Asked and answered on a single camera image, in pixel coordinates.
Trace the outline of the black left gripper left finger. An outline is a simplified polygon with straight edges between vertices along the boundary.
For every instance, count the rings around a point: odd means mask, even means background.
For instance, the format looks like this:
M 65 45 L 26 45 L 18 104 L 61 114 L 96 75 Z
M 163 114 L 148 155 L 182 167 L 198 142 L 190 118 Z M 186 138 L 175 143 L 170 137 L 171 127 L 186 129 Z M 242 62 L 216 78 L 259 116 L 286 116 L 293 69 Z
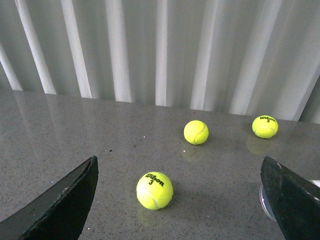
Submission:
M 98 182 L 92 156 L 24 208 L 0 223 L 2 240 L 77 240 L 90 212 Z

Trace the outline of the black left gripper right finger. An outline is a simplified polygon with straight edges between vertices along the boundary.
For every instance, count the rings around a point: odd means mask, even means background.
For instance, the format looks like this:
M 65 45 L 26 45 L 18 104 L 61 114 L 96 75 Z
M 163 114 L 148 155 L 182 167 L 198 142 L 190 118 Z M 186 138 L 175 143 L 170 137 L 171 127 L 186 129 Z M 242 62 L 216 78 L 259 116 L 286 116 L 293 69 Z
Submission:
M 265 193 L 277 218 L 279 228 L 287 240 L 318 240 L 320 226 L 308 225 L 307 220 L 316 220 L 320 213 L 320 189 L 289 168 L 266 156 L 261 166 L 261 181 Z M 279 178 L 286 179 L 282 186 L 277 185 Z M 282 225 L 281 218 L 296 216 L 299 224 Z

